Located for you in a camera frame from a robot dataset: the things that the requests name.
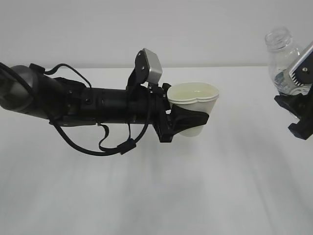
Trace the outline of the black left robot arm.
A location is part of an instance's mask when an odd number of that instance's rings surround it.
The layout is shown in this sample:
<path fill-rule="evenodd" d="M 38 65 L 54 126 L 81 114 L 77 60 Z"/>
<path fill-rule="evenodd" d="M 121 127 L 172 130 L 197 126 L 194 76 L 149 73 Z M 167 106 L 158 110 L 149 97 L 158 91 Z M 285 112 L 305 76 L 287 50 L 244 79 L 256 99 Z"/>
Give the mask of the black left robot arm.
<path fill-rule="evenodd" d="M 147 73 L 134 69 L 125 89 L 103 89 L 29 66 L 0 67 L 0 105 L 25 115 L 57 122 L 62 127 L 101 123 L 147 124 L 160 142 L 171 142 L 175 134 L 205 125 L 209 114 L 169 103 L 170 85 L 144 86 Z"/>

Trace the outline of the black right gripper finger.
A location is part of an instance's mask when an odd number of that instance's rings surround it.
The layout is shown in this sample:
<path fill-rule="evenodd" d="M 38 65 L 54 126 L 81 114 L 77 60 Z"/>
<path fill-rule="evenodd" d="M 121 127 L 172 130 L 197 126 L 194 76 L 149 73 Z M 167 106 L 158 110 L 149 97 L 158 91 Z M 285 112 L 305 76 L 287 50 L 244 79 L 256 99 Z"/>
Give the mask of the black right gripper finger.
<path fill-rule="evenodd" d="M 307 95 L 297 94 L 297 95 L 276 95 L 274 100 L 276 103 L 293 114 L 298 119 L 301 119 L 307 110 Z"/>

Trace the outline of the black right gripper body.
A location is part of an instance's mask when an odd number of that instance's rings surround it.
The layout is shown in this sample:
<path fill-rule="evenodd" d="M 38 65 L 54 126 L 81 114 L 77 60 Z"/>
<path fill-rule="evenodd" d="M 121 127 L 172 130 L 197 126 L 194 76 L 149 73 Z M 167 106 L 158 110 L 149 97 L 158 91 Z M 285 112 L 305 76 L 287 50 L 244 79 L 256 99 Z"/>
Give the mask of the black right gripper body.
<path fill-rule="evenodd" d="M 313 87 L 299 102 L 299 108 L 301 106 L 303 111 L 298 117 L 299 121 L 290 124 L 288 129 L 296 138 L 307 140 L 313 135 Z"/>

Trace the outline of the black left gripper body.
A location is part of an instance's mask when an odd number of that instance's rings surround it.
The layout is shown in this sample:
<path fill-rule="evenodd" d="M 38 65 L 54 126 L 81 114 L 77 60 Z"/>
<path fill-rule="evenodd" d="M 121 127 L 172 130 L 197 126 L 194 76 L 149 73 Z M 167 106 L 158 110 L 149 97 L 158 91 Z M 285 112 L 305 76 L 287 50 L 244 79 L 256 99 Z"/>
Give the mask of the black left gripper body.
<path fill-rule="evenodd" d="M 140 84 L 127 86 L 127 119 L 131 124 L 149 123 L 153 126 L 158 139 L 162 143 L 170 143 L 173 140 L 169 115 L 170 110 L 167 98 L 163 97 L 162 86 Z"/>

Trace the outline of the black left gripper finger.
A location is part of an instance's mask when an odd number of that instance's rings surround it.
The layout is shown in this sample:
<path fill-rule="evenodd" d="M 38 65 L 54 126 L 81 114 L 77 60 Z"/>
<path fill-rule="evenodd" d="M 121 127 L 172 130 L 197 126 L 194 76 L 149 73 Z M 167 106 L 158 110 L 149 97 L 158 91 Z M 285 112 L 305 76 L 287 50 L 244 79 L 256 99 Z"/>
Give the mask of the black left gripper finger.
<path fill-rule="evenodd" d="M 198 136 L 202 132 L 203 126 L 207 124 L 209 114 L 184 109 L 174 104 L 169 117 L 173 135 Z"/>
<path fill-rule="evenodd" d="M 163 97 L 167 98 L 167 92 L 171 88 L 171 85 L 168 83 L 163 83 L 162 84 L 162 90 L 163 90 Z"/>

